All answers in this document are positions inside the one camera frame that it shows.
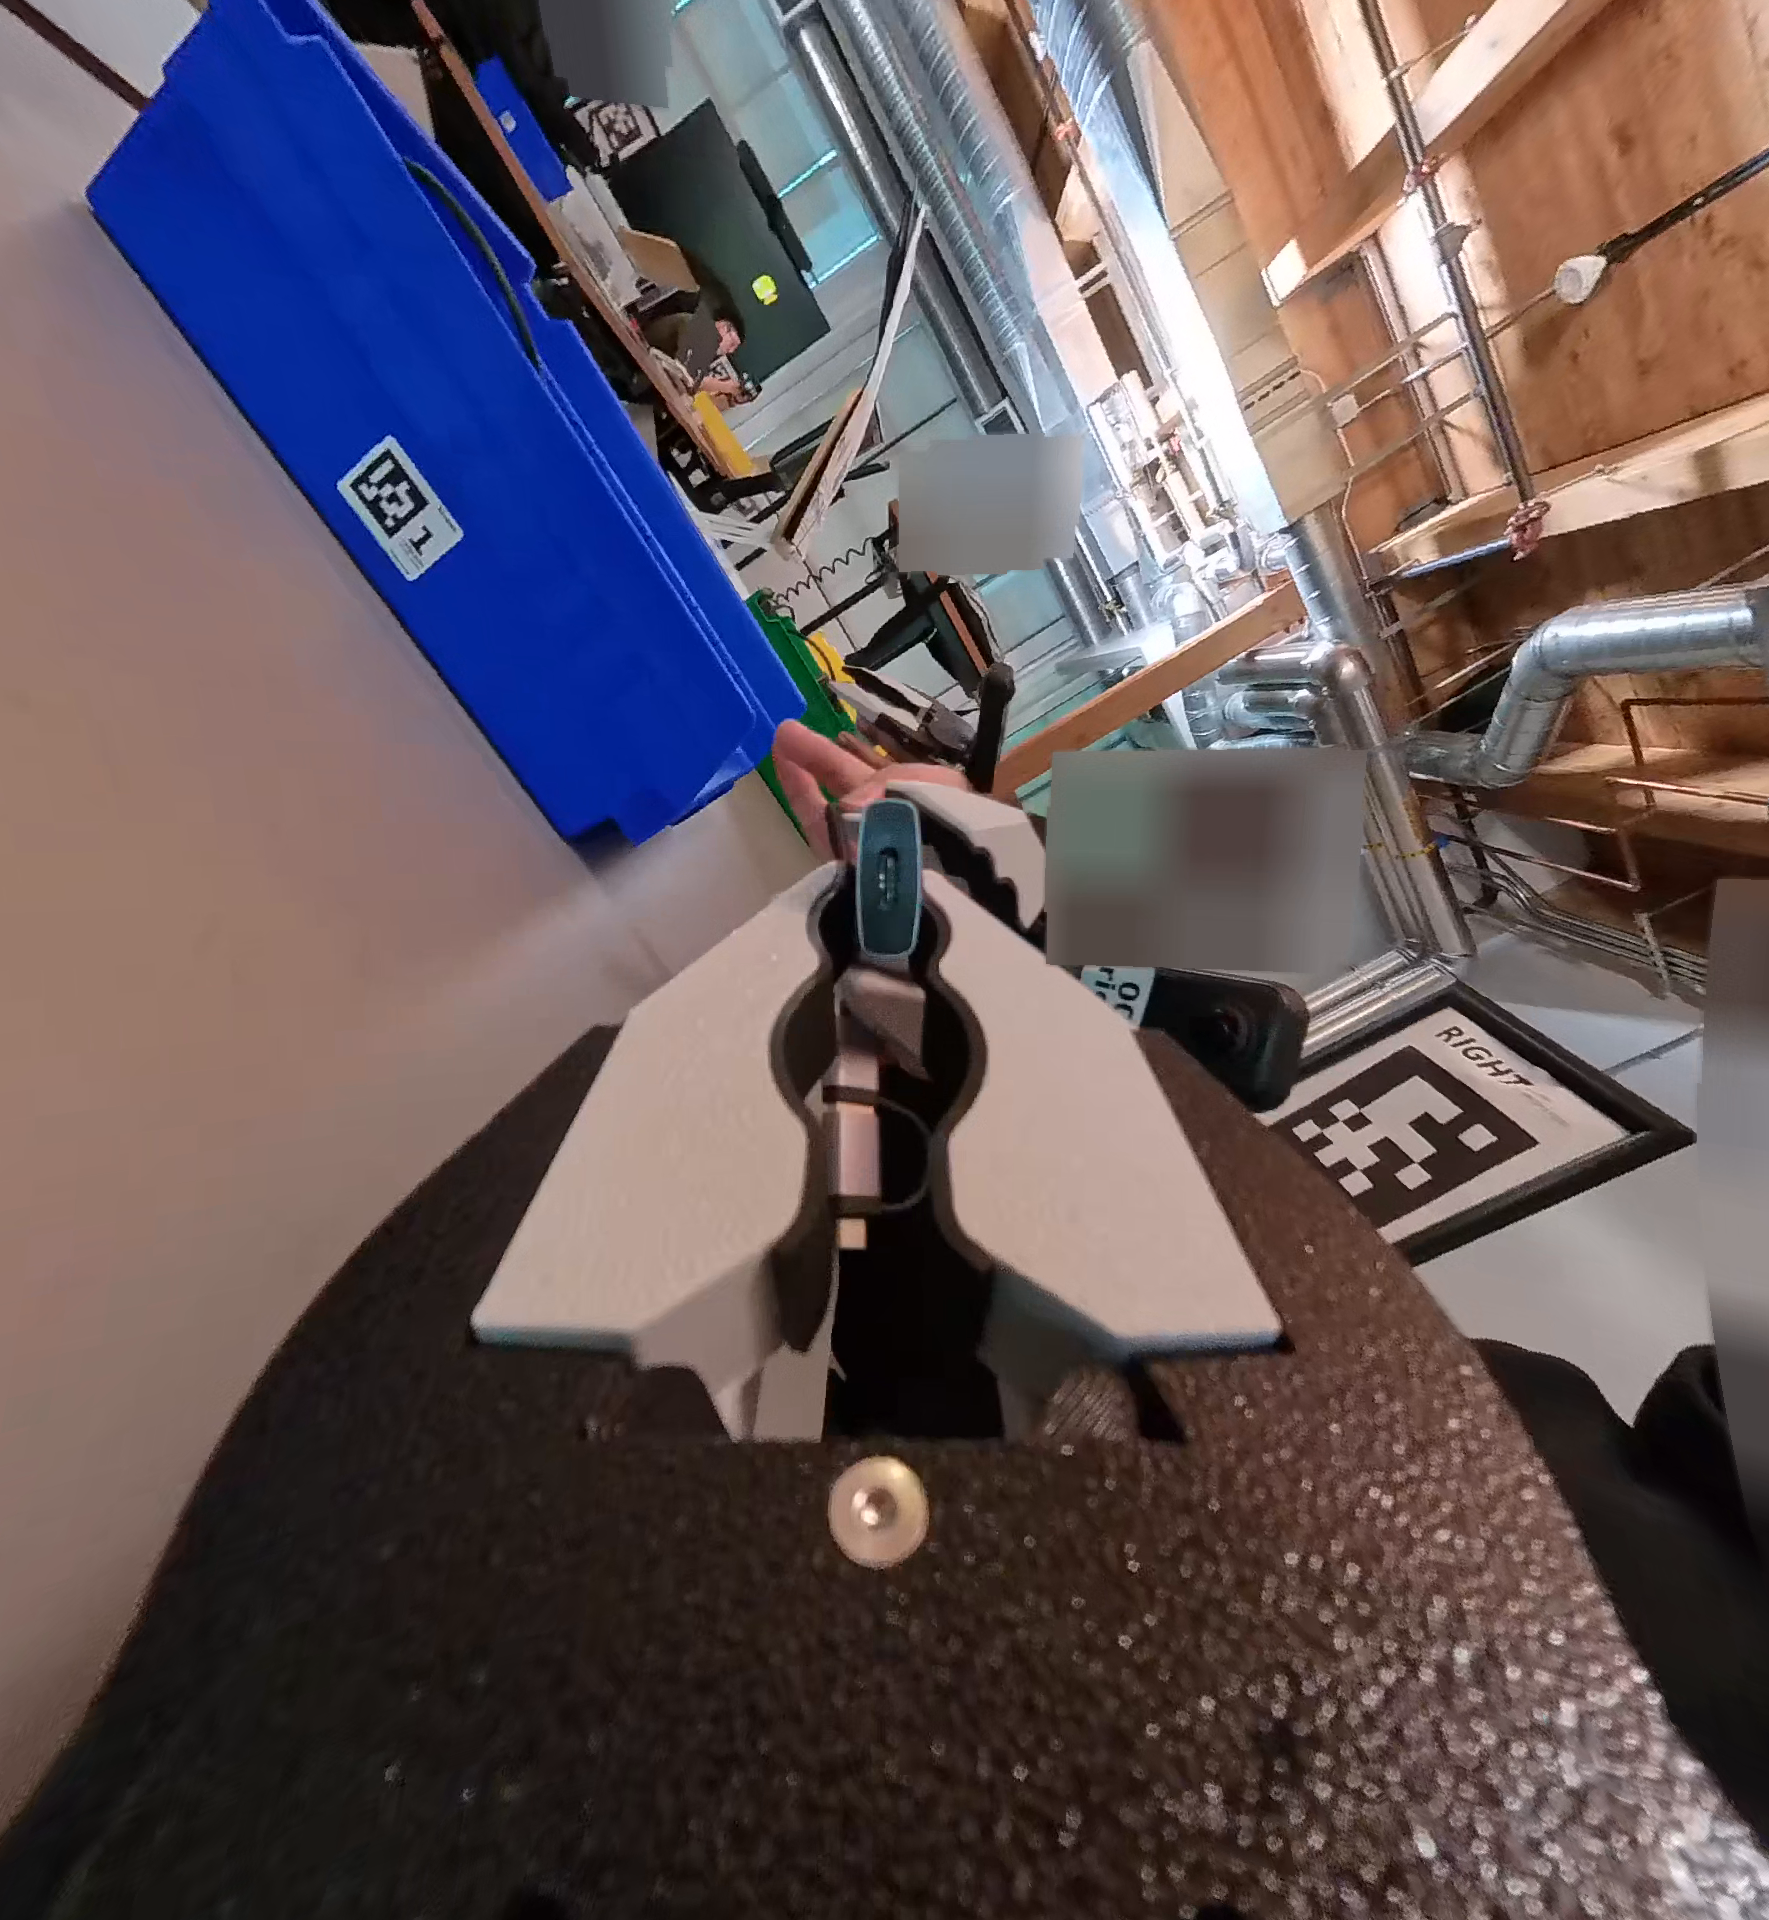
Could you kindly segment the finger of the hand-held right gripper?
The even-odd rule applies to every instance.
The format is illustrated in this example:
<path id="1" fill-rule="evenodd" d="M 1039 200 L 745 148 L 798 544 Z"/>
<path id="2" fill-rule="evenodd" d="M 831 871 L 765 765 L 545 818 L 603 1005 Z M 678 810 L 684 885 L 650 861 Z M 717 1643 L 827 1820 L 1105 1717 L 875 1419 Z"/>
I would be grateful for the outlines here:
<path id="1" fill-rule="evenodd" d="M 887 842 L 896 852 L 895 908 L 914 908 L 920 962 L 952 943 L 954 908 L 1045 955 L 1045 847 L 1021 807 L 942 781 L 884 785 Z"/>

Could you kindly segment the blue plastic bin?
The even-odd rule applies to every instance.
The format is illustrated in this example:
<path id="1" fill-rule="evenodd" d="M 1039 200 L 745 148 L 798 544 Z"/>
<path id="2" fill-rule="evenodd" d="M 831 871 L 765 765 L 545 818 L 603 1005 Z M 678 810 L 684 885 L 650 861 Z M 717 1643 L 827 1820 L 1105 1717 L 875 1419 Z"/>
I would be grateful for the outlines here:
<path id="1" fill-rule="evenodd" d="M 220 2 L 88 201 L 567 840 L 758 771 L 786 694 L 535 266 L 316 5 Z"/>

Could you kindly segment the green plastic bin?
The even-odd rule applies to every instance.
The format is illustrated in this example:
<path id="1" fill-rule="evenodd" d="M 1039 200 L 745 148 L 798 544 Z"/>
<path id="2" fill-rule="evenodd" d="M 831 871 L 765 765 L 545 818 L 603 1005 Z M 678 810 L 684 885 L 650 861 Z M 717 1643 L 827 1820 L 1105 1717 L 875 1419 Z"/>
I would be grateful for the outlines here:
<path id="1" fill-rule="evenodd" d="M 821 659 L 803 639 L 793 617 L 778 609 L 771 591 L 756 589 L 745 601 L 752 623 L 765 639 L 774 666 L 786 682 L 786 694 L 769 712 L 776 719 L 795 719 L 808 732 L 838 746 L 863 746 L 855 719 L 835 697 L 835 688 L 823 681 Z"/>

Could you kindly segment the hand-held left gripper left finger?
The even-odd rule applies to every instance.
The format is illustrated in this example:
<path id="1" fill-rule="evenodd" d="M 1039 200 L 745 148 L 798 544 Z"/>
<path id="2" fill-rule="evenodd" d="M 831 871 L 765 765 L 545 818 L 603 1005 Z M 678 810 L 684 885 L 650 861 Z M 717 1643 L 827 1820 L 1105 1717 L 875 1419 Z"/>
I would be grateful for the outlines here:
<path id="1" fill-rule="evenodd" d="M 823 1435 L 840 887 L 809 873 L 623 1021 L 471 1313 L 478 1342 L 684 1370 L 734 1440 Z"/>

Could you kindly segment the grey desk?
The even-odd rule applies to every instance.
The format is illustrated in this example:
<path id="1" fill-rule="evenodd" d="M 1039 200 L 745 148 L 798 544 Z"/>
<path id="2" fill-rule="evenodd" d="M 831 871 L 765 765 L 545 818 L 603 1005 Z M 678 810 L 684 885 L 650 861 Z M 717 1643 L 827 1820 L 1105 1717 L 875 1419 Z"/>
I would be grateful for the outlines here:
<path id="1" fill-rule="evenodd" d="M 130 118 L 0 6 L 0 1831 L 319 1287 L 805 868 L 553 836 L 90 216 Z"/>

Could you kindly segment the silver elbow duct pipe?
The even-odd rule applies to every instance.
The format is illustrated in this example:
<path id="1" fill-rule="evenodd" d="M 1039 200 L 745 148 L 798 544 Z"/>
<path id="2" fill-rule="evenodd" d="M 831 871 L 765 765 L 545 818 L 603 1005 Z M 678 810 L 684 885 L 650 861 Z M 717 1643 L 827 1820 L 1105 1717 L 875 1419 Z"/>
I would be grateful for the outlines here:
<path id="1" fill-rule="evenodd" d="M 1546 757 L 1587 681 L 1760 664 L 1758 615 L 1741 588 L 1575 608 L 1542 622 L 1519 646 L 1484 732 L 1406 734 L 1400 760 L 1415 781 L 1514 787 Z"/>

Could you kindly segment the silver ribbed ventilation duct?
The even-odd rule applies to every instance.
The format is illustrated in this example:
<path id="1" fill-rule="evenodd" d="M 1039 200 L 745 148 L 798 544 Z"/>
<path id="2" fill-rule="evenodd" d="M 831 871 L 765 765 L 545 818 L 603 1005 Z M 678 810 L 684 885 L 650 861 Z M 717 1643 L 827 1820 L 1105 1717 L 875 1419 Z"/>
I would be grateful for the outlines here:
<path id="1" fill-rule="evenodd" d="M 783 31 L 847 155 L 876 148 L 896 200 L 923 213 L 954 300 L 1021 427 L 1087 430 L 1111 360 L 963 6 L 786 5 Z"/>

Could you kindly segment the dark display panel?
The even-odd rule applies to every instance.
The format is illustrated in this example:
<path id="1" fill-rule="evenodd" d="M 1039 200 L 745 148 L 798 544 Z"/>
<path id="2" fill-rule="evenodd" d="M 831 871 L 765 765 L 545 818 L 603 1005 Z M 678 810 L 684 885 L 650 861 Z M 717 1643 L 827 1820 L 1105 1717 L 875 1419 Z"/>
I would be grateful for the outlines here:
<path id="1" fill-rule="evenodd" d="M 629 229 L 675 243 L 727 290 L 744 322 L 732 358 L 745 380 L 772 378 L 825 338 L 801 235 L 714 102 L 618 162 L 608 179 Z"/>

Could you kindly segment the person's right forearm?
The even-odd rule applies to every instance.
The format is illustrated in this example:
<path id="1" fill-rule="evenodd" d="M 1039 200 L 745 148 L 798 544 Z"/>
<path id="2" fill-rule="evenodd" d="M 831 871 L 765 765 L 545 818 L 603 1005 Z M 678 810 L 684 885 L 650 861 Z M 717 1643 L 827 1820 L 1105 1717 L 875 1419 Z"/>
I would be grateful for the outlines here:
<path id="1" fill-rule="evenodd" d="M 1673 1723 L 1751 1819 L 1769 1815 L 1769 1602 L 1716 1352 L 1682 1347 L 1631 1419 L 1573 1362 L 1476 1342 L 1578 1521 Z"/>

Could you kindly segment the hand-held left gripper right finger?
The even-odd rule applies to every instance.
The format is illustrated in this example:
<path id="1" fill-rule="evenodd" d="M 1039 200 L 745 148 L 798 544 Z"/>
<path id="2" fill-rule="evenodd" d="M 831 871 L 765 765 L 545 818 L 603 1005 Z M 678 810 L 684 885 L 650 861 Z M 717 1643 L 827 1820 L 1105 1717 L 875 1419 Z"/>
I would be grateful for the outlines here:
<path id="1" fill-rule="evenodd" d="M 950 878 L 923 904 L 971 1043 L 950 1216 L 991 1275 L 979 1352 L 1007 1419 L 1088 1368 L 1271 1352 L 1279 1315 L 1135 1029 Z"/>

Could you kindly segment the small grey USB adapter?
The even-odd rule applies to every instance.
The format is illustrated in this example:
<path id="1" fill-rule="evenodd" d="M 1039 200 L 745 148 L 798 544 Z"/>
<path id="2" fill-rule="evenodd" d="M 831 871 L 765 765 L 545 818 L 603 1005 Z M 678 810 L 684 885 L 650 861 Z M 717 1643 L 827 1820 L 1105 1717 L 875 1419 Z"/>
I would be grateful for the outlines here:
<path id="1" fill-rule="evenodd" d="M 863 960 L 908 975 L 921 923 L 920 810 L 900 797 L 872 802 L 858 818 L 854 918 Z"/>

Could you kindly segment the person's right hand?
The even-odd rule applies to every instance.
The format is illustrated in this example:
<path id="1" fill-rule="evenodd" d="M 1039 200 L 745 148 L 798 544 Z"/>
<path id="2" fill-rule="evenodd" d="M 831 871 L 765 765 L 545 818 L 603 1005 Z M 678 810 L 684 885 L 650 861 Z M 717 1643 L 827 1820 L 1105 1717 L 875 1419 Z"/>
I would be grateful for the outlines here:
<path id="1" fill-rule="evenodd" d="M 796 719 L 776 728 L 771 760 L 786 806 L 820 859 L 842 857 L 845 816 L 883 797 L 893 777 L 889 765 L 852 752 Z"/>

